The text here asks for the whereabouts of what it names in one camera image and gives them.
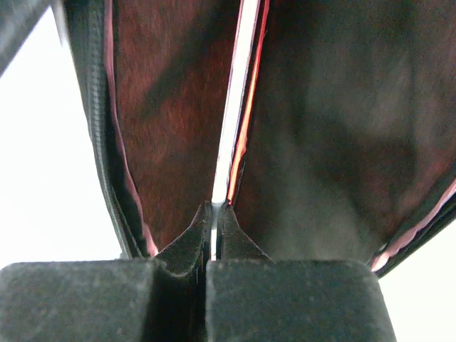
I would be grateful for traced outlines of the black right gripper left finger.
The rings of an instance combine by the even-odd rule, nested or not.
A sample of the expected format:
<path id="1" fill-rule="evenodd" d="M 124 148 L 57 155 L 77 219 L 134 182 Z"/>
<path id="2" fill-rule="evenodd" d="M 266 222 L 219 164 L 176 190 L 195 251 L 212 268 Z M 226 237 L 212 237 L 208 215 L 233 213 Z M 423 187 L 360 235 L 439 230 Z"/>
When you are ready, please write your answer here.
<path id="1" fill-rule="evenodd" d="M 1 270 L 3 341 L 205 341 L 204 263 L 212 218 L 151 259 L 16 263 Z"/>

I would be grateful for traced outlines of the pink racket bag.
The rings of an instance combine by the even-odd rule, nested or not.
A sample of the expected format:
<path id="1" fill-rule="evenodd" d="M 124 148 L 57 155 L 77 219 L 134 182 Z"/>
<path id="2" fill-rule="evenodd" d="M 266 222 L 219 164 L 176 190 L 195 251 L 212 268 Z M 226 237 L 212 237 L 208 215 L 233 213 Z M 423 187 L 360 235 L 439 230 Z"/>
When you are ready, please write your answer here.
<path id="1" fill-rule="evenodd" d="M 234 206 L 272 259 L 387 274 L 455 219 L 455 3 L 270 1 Z M 209 198 L 238 1 L 57 1 L 124 255 Z"/>

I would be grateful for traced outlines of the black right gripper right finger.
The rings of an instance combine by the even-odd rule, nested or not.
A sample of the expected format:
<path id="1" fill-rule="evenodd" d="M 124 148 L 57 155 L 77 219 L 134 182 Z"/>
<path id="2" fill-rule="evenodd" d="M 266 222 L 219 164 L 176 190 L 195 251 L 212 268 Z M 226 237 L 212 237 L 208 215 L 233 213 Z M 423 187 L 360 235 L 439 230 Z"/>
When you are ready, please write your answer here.
<path id="1" fill-rule="evenodd" d="M 215 210 L 206 266 L 209 341 L 394 341 L 378 279 L 353 261 L 272 262 Z"/>

